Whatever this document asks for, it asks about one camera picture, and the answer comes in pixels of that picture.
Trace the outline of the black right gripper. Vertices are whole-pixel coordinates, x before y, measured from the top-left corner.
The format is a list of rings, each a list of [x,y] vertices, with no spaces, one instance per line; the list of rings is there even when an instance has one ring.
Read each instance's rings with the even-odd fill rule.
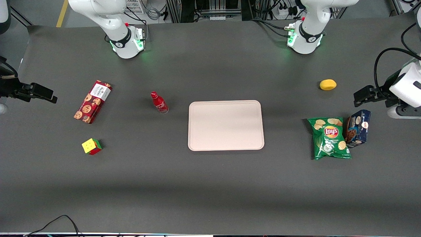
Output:
[[[38,98],[53,104],[58,98],[54,96],[54,91],[37,83],[30,84],[30,96],[24,88],[27,84],[20,82],[18,78],[0,80],[0,96],[11,98]]]

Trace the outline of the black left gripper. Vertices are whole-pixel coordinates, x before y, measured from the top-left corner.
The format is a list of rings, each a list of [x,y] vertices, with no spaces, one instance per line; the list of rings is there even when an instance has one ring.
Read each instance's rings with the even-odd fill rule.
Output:
[[[385,106],[390,108],[399,104],[400,99],[395,97],[390,91],[390,87],[376,87],[367,85],[354,93],[354,107],[359,107],[364,103],[372,102],[374,99],[385,100]]]

